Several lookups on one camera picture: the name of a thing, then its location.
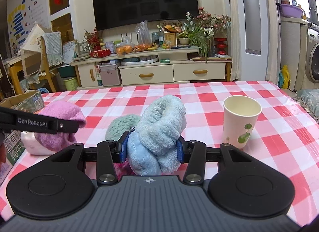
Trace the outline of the teal knitted hat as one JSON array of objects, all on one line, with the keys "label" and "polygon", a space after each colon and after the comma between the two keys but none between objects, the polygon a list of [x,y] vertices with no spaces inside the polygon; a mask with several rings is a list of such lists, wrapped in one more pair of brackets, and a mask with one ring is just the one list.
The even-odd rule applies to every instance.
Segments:
[{"label": "teal knitted hat", "polygon": [[119,140],[123,133],[138,124],[140,119],[141,117],[135,114],[124,115],[114,119],[106,130],[105,140]]}]

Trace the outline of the pink knitted cloth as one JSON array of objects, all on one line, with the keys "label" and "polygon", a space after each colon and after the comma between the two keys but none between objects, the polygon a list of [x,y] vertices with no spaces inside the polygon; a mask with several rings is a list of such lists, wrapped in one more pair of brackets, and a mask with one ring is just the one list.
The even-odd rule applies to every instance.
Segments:
[{"label": "pink knitted cloth", "polygon": [[80,107],[66,101],[51,102],[39,114],[58,119],[53,125],[57,133],[35,133],[37,142],[54,152],[76,143],[75,133],[87,123]]}]

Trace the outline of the purple pink knitted hat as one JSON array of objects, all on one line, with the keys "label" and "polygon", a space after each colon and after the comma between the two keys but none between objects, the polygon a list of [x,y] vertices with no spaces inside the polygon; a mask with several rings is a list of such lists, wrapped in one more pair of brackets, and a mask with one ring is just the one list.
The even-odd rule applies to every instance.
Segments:
[{"label": "purple pink knitted hat", "polygon": [[114,168],[118,180],[120,180],[123,176],[135,175],[128,161],[125,161],[124,163],[114,163]]}]

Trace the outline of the purple tissue pack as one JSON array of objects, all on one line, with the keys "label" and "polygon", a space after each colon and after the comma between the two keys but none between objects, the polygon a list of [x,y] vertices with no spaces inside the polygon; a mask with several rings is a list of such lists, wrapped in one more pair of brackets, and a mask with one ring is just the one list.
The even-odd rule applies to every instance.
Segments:
[{"label": "purple tissue pack", "polygon": [[30,155],[36,156],[50,156],[54,154],[53,151],[42,146],[35,138],[35,133],[22,131],[21,141]]}]

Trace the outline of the cardboard box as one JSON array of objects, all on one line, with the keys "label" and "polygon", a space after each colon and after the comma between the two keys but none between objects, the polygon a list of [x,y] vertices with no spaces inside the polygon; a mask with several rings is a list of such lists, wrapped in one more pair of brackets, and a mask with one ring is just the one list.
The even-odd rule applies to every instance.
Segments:
[{"label": "cardboard box", "polygon": [[[44,101],[40,91],[28,90],[23,94],[1,100],[1,108],[34,114],[44,108]],[[18,115],[14,114],[14,116],[16,119],[10,120],[8,127],[6,123],[1,122],[1,145],[5,146],[4,155],[6,157],[5,162],[1,162],[1,183],[4,182],[25,150],[21,140],[23,128],[17,121]]]}]

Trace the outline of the white paper cup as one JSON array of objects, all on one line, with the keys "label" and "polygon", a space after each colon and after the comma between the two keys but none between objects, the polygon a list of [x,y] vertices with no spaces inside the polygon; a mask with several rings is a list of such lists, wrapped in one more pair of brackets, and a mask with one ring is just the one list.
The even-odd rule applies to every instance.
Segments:
[{"label": "white paper cup", "polygon": [[234,95],[223,101],[223,142],[242,149],[252,135],[262,107],[253,98]]}]

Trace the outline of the green trash bin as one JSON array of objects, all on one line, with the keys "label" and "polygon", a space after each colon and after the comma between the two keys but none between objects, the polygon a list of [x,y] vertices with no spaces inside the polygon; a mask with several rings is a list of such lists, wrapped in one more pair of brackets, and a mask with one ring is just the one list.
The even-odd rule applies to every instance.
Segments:
[{"label": "green trash bin", "polygon": [[64,78],[63,82],[67,91],[74,91],[79,87],[76,77]]}]

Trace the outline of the wooden dining chair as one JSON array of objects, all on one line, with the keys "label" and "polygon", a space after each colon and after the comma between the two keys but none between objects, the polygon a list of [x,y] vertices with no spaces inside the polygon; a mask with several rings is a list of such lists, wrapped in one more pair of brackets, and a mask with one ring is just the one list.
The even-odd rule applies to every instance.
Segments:
[{"label": "wooden dining chair", "polygon": [[47,81],[50,90],[56,92],[53,78],[57,67],[63,64],[61,33],[35,23],[20,48],[24,78],[33,88]]}]

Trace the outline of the pink storage box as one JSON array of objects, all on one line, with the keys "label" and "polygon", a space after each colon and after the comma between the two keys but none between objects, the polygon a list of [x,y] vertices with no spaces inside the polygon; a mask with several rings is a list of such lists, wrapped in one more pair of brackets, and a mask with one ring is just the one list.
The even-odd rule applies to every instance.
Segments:
[{"label": "pink storage box", "polygon": [[99,71],[103,86],[118,86],[122,84],[117,64],[101,65]]}]

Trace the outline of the cream tv cabinet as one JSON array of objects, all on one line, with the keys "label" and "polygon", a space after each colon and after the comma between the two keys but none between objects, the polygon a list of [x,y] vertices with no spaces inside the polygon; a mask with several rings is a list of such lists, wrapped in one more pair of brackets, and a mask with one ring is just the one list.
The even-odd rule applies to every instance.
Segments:
[{"label": "cream tv cabinet", "polygon": [[121,85],[187,83],[191,81],[230,81],[232,58],[230,56],[204,57],[198,47],[156,49],[124,55],[74,60],[81,89],[112,87],[103,86],[99,67],[117,64]]}]

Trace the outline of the red white checkered tablecloth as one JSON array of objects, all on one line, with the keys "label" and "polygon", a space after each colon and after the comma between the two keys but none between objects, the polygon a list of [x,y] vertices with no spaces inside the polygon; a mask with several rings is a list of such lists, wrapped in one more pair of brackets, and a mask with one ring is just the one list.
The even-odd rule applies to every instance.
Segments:
[{"label": "red white checkered tablecloth", "polygon": [[105,138],[115,118],[143,114],[157,98],[179,97],[186,108],[186,140],[210,147],[223,141],[223,101],[244,95],[262,106],[244,151],[288,176],[295,186],[289,216],[300,225],[318,215],[318,124],[289,95],[266,81],[212,82],[121,86],[115,88],[56,92],[43,95],[45,104],[67,101],[78,105],[87,125],[76,140],[94,147]]}]

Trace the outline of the flower plant pot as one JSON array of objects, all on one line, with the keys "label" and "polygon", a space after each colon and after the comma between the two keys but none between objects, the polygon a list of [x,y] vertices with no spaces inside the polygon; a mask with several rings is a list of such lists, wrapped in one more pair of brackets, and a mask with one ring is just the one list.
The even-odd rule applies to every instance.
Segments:
[{"label": "flower plant pot", "polygon": [[200,55],[208,60],[214,36],[224,33],[231,26],[229,15],[212,15],[204,7],[198,8],[198,15],[186,13],[180,37],[188,38],[189,44],[199,47]]}]

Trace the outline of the white standing air conditioner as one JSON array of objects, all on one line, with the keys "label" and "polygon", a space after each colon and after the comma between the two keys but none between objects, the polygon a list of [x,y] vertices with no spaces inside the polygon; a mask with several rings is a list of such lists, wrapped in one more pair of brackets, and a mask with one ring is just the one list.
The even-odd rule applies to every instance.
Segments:
[{"label": "white standing air conditioner", "polygon": [[277,0],[230,0],[231,79],[278,82],[280,17]]}]

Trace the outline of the white washing machine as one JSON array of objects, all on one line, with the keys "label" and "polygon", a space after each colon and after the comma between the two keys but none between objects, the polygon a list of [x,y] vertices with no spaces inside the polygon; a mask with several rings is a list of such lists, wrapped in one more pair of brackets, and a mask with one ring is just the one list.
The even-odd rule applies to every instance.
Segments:
[{"label": "white washing machine", "polygon": [[318,84],[318,26],[308,23],[307,29],[307,56],[305,59],[305,74],[309,81]]}]

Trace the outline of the purple plastic basin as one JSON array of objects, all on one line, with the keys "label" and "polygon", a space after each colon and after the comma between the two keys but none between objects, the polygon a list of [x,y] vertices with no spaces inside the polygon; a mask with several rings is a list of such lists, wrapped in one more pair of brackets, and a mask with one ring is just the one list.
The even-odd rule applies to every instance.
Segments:
[{"label": "purple plastic basin", "polygon": [[297,6],[281,4],[280,9],[283,17],[302,18],[303,10]]}]

